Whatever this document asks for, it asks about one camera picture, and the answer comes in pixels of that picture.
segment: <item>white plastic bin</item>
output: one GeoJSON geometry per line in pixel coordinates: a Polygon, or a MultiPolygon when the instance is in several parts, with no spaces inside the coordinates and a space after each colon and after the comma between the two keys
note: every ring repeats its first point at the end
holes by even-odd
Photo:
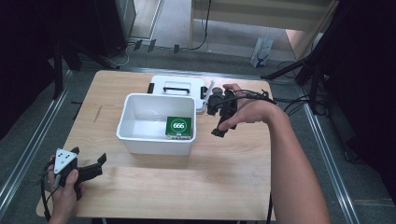
{"type": "Polygon", "coordinates": [[[189,155],[196,137],[195,100],[186,96],[131,93],[125,99],[117,137],[131,153],[189,155]],[[191,118],[191,139],[168,139],[167,117],[191,118]]]}

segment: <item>human hand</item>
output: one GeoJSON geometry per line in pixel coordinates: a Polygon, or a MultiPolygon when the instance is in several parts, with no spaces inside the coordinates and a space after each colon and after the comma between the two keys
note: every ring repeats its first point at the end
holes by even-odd
{"type": "MultiPolygon", "coordinates": [[[[238,84],[224,84],[223,88],[235,92],[236,96],[241,96],[241,88],[238,84]]],[[[219,130],[224,131],[230,129],[234,125],[246,122],[254,123],[256,121],[263,121],[268,123],[274,114],[283,113],[283,111],[276,105],[262,100],[253,99],[239,99],[236,113],[229,119],[226,119],[219,125],[219,130]]]]}
{"type": "MultiPolygon", "coordinates": [[[[78,180],[78,170],[72,170],[67,176],[64,188],[60,186],[53,192],[51,198],[53,203],[52,216],[49,223],[71,223],[76,216],[77,195],[74,190],[74,185],[78,180]]],[[[49,187],[52,190],[55,182],[55,174],[53,173],[53,165],[49,167],[49,187]]],[[[84,185],[79,185],[81,192],[84,190],[84,185]]]]}

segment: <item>human arm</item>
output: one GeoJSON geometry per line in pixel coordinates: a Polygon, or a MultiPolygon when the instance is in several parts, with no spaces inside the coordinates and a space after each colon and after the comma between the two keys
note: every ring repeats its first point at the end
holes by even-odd
{"type": "MultiPolygon", "coordinates": [[[[225,89],[240,91],[237,84],[225,89]]],[[[278,223],[330,223],[327,206],[289,117],[278,106],[261,100],[238,100],[235,115],[219,125],[226,130],[240,122],[263,121],[271,135],[271,193],[278,223]]]]}

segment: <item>forearm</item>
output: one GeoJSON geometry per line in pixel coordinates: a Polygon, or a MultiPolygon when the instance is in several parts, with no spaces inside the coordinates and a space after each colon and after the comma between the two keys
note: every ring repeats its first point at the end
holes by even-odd
{"type": "Polygon", "coordinates": [[[271,191],[277,221],[330,223],[320,185],[289,117],[275,111],[266,122],[271,134],[271,191]]]}

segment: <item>black cloth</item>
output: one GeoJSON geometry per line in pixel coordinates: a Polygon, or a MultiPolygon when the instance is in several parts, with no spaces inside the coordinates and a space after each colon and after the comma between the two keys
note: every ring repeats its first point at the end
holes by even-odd
{"type": "Polygon", "coordinates": [[[53,80],[50,34],[39,1],[2,1],[0,7],[0,139],[53,80]]]}

